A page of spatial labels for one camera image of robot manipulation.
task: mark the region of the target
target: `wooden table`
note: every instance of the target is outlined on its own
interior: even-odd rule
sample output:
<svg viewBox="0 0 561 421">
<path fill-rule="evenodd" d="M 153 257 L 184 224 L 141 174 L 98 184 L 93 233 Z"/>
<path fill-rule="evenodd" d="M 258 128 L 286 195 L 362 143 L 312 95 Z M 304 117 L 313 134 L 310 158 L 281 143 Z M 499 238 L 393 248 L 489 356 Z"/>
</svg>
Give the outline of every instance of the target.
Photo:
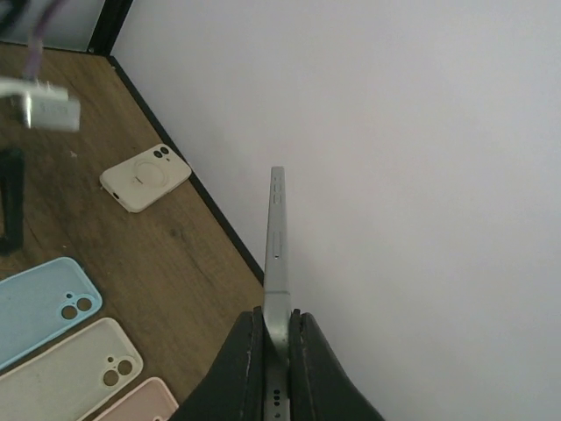
<svg viewBox="0 0 561 421">
<path fill-rule="evenodd" d="M 18 76 L 24 58 L 24 48 L 0 45 L 0 75 Z M 139 214 L 101 189 L 106 168 L 161 143 L 107 59 L 46 51 L 41 80 L 80 98 L 82 128 L 26 130 L 2 104 L 0 148 L 23 149 L 26 170 L 25 244 L 0 257 L 0 279 L 59 256 L 75 258 L 104 299 L 85 324 L 115 318 L 145 360 L 142 375 L 110 404 L 154 375 L 182 401 L 239 312 L 261 304 L 262 288 L 190 182 Z"/>
</svg>

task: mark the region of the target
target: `frosted glass panel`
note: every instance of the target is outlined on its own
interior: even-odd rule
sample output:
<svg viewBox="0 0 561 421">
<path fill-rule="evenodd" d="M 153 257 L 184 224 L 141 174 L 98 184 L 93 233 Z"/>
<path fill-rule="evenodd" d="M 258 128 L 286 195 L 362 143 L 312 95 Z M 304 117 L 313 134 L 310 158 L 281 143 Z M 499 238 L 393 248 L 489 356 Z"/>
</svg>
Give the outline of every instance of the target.
<svg viewBox="0 0 561 421">
<path fill-rule="evenodd" d="M 85 51 L 96 27 L 105 0 L 69 0 L 53 19 L 45 37 L 45 45 Z M 32 24 L 37 20 L 47 0 L 32 0 L 24 16 L 2 40 L 25 43 Z M 0 3 L 0 16 L 8 10 Z"/>
</svg>

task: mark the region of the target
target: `blue phone case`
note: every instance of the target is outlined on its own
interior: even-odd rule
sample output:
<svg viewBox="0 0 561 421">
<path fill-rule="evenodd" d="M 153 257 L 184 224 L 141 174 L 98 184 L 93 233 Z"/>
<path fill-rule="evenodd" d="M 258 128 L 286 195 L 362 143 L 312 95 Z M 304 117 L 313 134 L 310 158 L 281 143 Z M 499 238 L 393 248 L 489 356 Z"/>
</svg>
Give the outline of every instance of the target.
<svg viewBox="0 0 561 421">
<path fill-rule="evenodd" d="M 75 260 L 48 261 L 0 282 L 0 369 L 60 336 L 102 307 Z"/>
</svg>

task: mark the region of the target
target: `beige phone case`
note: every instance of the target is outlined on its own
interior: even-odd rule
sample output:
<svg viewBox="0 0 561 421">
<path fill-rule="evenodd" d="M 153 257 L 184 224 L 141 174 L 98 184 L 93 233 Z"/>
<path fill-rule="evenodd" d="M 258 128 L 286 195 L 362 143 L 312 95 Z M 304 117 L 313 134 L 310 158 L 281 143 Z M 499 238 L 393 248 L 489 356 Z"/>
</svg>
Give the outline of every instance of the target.
<svg viewBox="0 0 561 421">
<path fill-rule="evenodd" d="M 152 377 L 109 407 L 94 421 L 166 421 L 178 404 L 166 384 Z"/>
<path fill-rule="evenodd" d="M 121 326 L 102 318 L 0 377 L 0 419 L 81 421 L 142 367 Z"/>
<path fill-rule="evenodd" d="M 104 171 L 99 180 L 129 212 L 146 209 L 191 175 L 191 168 L 169 146 L 157 145 Z"/>
</svg>

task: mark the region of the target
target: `cable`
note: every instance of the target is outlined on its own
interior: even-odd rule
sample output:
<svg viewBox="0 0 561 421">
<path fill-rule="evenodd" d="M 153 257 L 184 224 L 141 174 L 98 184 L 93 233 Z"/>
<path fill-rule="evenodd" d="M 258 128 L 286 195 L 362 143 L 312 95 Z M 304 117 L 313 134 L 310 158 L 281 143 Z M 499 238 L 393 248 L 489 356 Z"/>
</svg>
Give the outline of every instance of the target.
<svg viewBox="0 0 561 421">
<path fill-rule="evenodd" d="M 29 0 L 7 0 L 11 3 L 11 8 L 0 19 L 0 37 L 3 37 L 17 23 L 29 4 Z"/>
<path fill-rule="evenodd" d="M 32 29 L 29 38 L 29 53 L 24 68 L 24 78 L 35 80 L 41 69 L 41 61 L 43 59 L 43 38 L 45 37 L 46 28 L 56 15 L 59 8 L 67 0 L 52 0 L 41 13 L 39 20 Z"/>
</svg>

